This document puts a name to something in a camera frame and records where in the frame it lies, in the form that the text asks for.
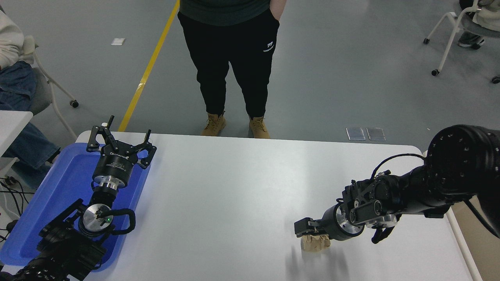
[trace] pants logo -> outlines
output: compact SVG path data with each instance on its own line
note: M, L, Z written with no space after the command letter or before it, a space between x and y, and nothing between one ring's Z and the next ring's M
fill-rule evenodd
M269 44L267 44L267 49L264 50L264 52L268 52L268 51L272 50L275 47L273 44L274 44L274 41L271 41Z

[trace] white table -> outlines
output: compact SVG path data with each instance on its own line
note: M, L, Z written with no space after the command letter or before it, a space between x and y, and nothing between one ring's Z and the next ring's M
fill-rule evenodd
M0 110L0 156L33 117L30 111Z
M87 142L90 132L77 142ZM138 144L143 133L113 133ZM369 178L405 145L152 134L158 147L120 256L92 281L468 281L450 222L403 215L386 240L373 229L301 251L294 222L320 219L351 179ZM402 175L415 157L382 170ZM6 266L15 273L20 267Z

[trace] blue tray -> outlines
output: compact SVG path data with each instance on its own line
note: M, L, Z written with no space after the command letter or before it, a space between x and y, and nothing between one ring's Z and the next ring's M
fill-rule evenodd
M37 245L42 239L38 236L40 230L78 198L82 198L84 204L89 203L92 197L92 174L100 154L87 152L86 147L86 143L73 143L61 152L5 241L0 251L0 260L4 264L28 264L40 253L37 251ZM148 172L149 167L133 167L128 186L119 189L113 209L136 209ZM116 230L126 229L129 226L128 216L115 217L113 224L116 225ZM75 229L78 229L78 220L75 222ZM124 240L125 235L111 235L102 244L107 252L102 258L102 266L97 271L102 271L113 263L122 249Z

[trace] yellow floor line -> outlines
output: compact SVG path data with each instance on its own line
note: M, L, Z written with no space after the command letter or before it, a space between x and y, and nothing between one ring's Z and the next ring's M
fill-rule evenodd
M169 33L170 26L172 25L172 22L174 21L174 18L177 14L177 10L179 9L179 0L175 2L175 6L173 7L172 13L170 14L170 17L168 18L168 21L166 22L165 28L163 29L163 33L161 33L161 36L158 40L158 44L156 44L156 48L154 48L153 55L151 56L151 59L149 60L149 63L147 64L146 70L144 71L144 75L142 75L142 78L140 79L140 83L137 86L137 89L135 90L135 94L132 97L132 100L130 101L130 104L128 105L128 109L125 112L125 116L123 117L123 120L120 123L120 127L118 128L118 132L124 132L125 129L127 128L127 125L129 124L130 118L132 117L132 114L134 113L134 110L136 109L137 102L139 101L139 98L141 97L141 94L143 93L144 86L146 85L146 82L148 81L148 77L150 76L151 70L153 69L153 66L155 65L155 62L158 58L158 54L160 53L160 50L162 49L163 43L165 41L165 38L167 37L167 33Z

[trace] tan boot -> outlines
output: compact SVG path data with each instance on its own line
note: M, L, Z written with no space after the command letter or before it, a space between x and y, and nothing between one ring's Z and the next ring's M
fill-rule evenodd
M253 133L254 139L270 139L266 124L264 124L264 117L254 117L250 120L250 130Z
M225 126L226 118L224 118L224 115L218 116L217 114L208 113L206 127L201 132L201 135L216 137L221 132L221 130L224 129Z

